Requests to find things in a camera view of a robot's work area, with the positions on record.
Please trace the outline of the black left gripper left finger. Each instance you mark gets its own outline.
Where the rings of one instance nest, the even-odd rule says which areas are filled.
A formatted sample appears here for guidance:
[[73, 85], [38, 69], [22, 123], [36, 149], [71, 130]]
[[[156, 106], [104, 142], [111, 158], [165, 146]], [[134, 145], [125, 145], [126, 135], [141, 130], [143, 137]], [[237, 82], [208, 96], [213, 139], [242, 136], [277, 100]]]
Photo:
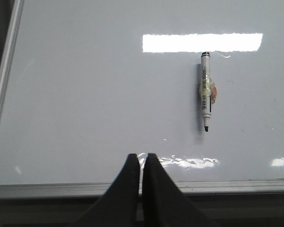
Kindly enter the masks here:
[[133, 227], [140, 180], [140, 164], [136, 154], [129, 154], [117, 178], [104, 195], [73, 227]]

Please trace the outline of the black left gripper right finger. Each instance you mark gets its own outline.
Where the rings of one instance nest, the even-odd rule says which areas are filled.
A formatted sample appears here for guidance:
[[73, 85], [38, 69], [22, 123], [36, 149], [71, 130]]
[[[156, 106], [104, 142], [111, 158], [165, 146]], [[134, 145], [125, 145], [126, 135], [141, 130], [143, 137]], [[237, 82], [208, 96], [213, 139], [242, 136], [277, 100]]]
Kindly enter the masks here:
[[156, 154], [143, 169], [142, 206], [146, 227], [218, 227], [174, 184]]

